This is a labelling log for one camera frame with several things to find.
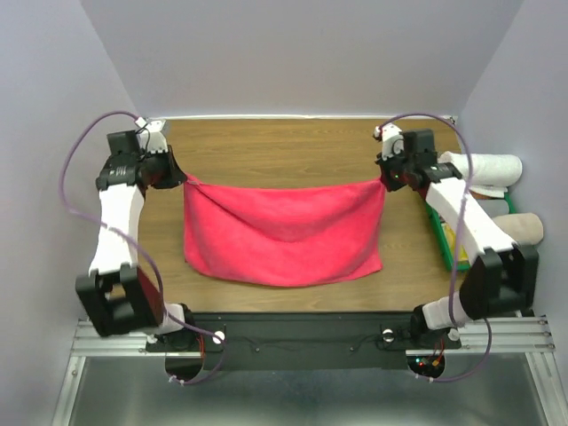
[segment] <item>red fabric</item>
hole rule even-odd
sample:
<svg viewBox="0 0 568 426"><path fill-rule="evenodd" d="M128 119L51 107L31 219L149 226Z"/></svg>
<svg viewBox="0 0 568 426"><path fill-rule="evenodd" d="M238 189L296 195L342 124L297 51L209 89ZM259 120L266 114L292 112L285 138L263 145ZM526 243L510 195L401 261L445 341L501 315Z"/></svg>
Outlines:
<svg viewBox="0 0 568 426"><path fill-rule="evenodd" d="M380 271L379 179L305 189L184 186L185 260L226 280L302 287Z"/></svg>

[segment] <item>gray wall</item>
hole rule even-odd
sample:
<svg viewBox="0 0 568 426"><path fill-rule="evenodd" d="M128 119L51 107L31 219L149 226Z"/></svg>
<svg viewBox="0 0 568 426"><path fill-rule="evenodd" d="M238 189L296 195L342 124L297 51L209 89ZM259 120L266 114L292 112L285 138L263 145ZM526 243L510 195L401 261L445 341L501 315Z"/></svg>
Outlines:
<svg viewBox="0 0 568 426"><path fill-rule="evenodd" d="M518 155L523 176L512 198L543 220L535 300L546 313L568 383L568 3L526 0L459 117L478 153Z"/></svg>
<svg viewBox="0 0 568 426"><path fill-rule="evenodd" d="M4 1L0 40L0 423L50 424L97 232L60 207L59 168L96 114L132 104L77 0ZM78 152L68 190L81 208L98 210L104 134L119 126Z"/></svg>
<svg viewBox="0 0 568 426"><path fill-rule="evenodd" d="M82 2L136 107L158 116L456 113L522 3Z"/></svg>

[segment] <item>wooden table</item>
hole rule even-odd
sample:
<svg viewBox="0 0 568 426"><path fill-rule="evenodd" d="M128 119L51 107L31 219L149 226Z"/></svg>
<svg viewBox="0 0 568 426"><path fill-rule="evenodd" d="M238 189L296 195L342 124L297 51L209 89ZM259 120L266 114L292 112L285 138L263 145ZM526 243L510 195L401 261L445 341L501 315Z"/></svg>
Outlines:
<svg viewBox="0 0 568 426"><path fill-rule="evenodd" d="M181 169L212 184L297 188L376 178L377 120L196 120L171 122L169 143ZM399 122L431 128L437 150L459 151L455 135L431 120ZM268 288L214 280L183 254L183 193L148 191L139 241L156 260L166 299L197 312L410 310L447 292L449 273L418 194L388 193L379 249L383 270L359 280L310 288Z"/></svg>

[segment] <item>gray floor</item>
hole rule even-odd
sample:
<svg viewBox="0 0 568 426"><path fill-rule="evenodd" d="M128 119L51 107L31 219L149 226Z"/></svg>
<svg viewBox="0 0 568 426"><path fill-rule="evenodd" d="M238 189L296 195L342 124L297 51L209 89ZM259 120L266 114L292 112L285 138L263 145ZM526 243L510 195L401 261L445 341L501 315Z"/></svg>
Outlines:
<svg viewBox="0 0 568 426"><path fill-rule="evenodd" d="M475 365L447 358L444 376ZM525 355L494 354L457 383L425 383L410 372L320 370L230 372L181 388L162 359L91 359L72 423L101 425L461 425L546 424Z"/></svg>

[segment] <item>cable connector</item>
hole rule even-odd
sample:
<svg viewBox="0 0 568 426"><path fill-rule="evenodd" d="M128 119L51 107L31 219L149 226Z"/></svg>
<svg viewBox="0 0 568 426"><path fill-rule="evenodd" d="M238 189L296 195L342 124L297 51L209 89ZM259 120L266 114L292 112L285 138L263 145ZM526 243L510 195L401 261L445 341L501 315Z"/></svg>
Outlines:
<svg viewBox="0 0 568 426"><path fill-rule="evenodd" d="M134 120L134 123L138 126L139 129L142 129L147 126L148 121L144 117L139 117Z"/></svg>

